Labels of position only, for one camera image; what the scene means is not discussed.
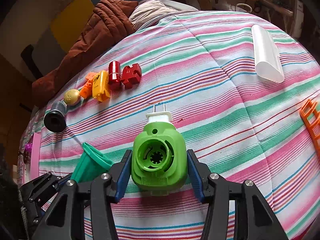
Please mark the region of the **teal plastic spool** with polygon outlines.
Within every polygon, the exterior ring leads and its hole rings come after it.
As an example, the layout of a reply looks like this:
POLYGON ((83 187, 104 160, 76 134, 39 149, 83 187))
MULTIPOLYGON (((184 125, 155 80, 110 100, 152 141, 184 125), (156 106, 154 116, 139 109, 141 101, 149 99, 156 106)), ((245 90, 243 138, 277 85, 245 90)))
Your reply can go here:
POLYGON ((92 181, 97 178, 97 176, 110 170, 113 161, 105 154, 102 154, 86 142, 82 144, 82 149, 83 153, 72 173, 71 180, 77 183, 92 181))

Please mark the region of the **black cylinder with clear cap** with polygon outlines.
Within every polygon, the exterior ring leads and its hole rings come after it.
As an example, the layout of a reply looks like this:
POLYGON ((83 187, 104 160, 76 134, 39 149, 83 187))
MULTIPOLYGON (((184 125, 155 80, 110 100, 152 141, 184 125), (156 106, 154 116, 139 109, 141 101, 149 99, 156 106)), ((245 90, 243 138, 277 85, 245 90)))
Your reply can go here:
POLYGON ((54 102, 50 111, 44 116, 45 127, 54 133, 63 132, 67 126, 65 121, 66 113, 67 107, 63 102, 54 102))

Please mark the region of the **green plug-in device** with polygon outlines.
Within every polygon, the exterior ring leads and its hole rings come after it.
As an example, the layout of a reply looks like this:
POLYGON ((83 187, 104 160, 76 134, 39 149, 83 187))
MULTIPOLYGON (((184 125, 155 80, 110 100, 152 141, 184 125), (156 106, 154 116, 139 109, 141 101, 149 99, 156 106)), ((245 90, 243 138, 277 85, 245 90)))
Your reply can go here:
POLYGON ((148 122, 133 143, 131 177, 142 190, 165 196, 181 188, 188 175, 185 140, 172 123, 172 114, 153 106, 148 122))

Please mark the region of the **yellow perforated egg-shaped case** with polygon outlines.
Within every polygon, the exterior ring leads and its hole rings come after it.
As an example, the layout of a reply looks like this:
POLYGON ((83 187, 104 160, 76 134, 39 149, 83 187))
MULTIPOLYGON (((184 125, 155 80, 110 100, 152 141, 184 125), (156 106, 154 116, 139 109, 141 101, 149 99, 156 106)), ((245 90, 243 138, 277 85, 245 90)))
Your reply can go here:
POLYGON ((77 89, 68 90, 65 92, 63 100, 67 106, 75 106, 80 102, 80 91, 77 89))

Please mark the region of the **orange cube connector toy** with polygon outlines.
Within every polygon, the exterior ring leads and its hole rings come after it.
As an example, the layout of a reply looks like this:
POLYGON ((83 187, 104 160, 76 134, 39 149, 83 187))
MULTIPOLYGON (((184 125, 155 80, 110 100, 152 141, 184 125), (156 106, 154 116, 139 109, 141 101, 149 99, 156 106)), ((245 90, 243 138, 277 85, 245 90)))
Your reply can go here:
POLYGON ((80 96, 84 99, 90 98, 92 96, 92 85, 93 85, 93 79, 96 76, 95 72, 89 72, 85 79, 86 83, 80 90, 80 96))

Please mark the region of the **yellow plastic clip case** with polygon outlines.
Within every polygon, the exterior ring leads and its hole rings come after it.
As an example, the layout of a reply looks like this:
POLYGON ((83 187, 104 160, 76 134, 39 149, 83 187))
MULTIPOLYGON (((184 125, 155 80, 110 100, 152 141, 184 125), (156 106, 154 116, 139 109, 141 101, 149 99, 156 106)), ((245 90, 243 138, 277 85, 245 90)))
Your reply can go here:
POLYGON ((92 82, 92 96, 100 102, 111 97, 110 88, 108 86, 108 72, 105 70, 97 73, 92 82))

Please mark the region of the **pink storage box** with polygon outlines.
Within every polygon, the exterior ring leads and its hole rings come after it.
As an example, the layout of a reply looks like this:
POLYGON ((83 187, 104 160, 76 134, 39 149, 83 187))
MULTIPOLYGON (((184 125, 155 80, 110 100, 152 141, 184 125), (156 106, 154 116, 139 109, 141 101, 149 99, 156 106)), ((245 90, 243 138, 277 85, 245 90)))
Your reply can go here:
POLYGON ((34 133, 27 143, 32 143, 33 148, 31 155, 27 155, 28 160, 24 165, 24 183, 27 183, 39 176, 41 135, 39 133, 34 133))

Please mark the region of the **purple plastic toy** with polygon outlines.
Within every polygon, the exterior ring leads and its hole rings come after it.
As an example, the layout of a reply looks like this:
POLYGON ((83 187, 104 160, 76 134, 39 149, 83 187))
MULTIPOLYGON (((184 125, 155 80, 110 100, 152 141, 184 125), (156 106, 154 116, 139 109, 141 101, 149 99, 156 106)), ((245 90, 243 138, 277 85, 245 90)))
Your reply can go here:
POLYGON ((33 144, 27 143, 24 147, 24 154, 31 155, 32 153, 33 144))

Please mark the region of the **orange plastic rack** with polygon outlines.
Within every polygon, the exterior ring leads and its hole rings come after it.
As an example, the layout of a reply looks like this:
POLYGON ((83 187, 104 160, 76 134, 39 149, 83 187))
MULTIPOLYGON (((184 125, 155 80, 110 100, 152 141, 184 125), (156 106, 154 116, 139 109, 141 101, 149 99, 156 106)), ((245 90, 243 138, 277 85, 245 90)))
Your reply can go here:
POLYGON ((315 151, 319 157, 319 111, 317 110, 318 102, 316 100, 308 99, 304 105, 300 108, 299 114, 304 122, 304 125, 311 137, 315 151))

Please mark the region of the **red cylindrical tube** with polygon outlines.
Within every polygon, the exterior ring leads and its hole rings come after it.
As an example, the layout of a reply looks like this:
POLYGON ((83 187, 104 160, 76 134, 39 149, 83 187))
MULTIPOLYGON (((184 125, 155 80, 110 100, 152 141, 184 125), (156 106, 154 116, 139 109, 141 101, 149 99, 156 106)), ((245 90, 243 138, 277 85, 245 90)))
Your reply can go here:
POLYGON ((108 85, 110 90, 121 88, 120 63, 118 61, 112 61, 108 65, 108 85))

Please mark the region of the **translucent white tube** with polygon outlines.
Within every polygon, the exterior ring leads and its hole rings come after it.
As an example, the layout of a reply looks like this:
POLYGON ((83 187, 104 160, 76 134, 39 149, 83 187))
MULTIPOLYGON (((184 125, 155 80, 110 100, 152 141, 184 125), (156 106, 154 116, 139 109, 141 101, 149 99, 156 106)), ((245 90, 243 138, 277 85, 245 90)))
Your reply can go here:
POLYGON ((259 77, 276 83, 285 79, 278 48, 271 34, 259 25, 251 27, 255 72, 259 77))

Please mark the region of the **red puzzle-shaped block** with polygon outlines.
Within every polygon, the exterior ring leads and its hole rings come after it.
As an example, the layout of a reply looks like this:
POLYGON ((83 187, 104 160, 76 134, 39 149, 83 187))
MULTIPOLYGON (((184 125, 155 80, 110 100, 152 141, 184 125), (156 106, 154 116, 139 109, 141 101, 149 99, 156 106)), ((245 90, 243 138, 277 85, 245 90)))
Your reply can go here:
POLYGON ((134 85, 139 84, 142 77, 142 69, 138 63, 123 68, 121 83, 125 89, 130 89, 134 85))

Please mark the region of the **blue and yellow headboard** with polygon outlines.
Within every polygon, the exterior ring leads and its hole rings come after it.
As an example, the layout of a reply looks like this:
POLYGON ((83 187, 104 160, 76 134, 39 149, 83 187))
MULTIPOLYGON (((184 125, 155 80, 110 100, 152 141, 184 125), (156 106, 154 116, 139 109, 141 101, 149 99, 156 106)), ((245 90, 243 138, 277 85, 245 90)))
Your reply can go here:
POLYGON ((58 47, 67 53, 79 39, 90 19, 129 17, 143 0, 71 0, 64 1, 62 11, 50 24, 49 30, 58 47))

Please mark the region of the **brown quilted blanket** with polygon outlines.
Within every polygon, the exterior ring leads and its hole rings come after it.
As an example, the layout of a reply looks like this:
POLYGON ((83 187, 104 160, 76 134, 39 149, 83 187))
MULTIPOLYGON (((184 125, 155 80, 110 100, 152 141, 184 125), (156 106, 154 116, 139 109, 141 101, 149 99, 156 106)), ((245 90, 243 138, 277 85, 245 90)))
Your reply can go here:
POLYGON ((57 68, 32 84, 34 105, 42 108, 78 72, 87 67, 101 53, 116 45, 136 30, 129 17, 90 19, 79 39, 71 47, 57 68))

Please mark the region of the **striped pillow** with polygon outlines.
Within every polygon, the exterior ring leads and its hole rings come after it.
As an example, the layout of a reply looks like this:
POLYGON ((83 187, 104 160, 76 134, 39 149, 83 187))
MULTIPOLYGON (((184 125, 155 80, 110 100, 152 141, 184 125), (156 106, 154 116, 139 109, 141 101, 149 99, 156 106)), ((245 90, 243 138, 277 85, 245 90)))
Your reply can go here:
POLYGON ((146 28, 161 18, 182 11, 198 11, 195 7, 172 0, 143 0, 138 3, 129 20, 136 30, 146 28))

